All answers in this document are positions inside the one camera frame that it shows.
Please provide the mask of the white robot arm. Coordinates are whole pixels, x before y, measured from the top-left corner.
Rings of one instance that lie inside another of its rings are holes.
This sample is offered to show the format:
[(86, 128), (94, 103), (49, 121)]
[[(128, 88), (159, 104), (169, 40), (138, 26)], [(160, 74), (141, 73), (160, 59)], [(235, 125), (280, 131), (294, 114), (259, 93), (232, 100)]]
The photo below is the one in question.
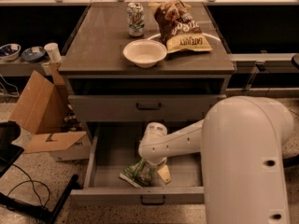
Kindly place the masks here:
[(282, 103), (234, 96), (171, 134), (149, 124), (138, 152), (153, 165), (201, 154), (207, 224), (291, 224), (281, 146), (292, 130)]

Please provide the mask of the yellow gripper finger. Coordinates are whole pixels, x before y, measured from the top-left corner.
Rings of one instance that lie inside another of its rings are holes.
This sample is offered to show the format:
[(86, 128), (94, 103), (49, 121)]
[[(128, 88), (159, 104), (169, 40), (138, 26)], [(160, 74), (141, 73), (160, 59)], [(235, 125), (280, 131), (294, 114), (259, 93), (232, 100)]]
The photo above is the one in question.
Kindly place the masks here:
[(162, 179), (162, 181), (165, 184), (169, 184), (171, 182), (171, 175), (170, 175), (170, 171), (169, 168), (166, 164), (160, 166), (157, 169), (157, 173), (159, 175), (159, 177)]

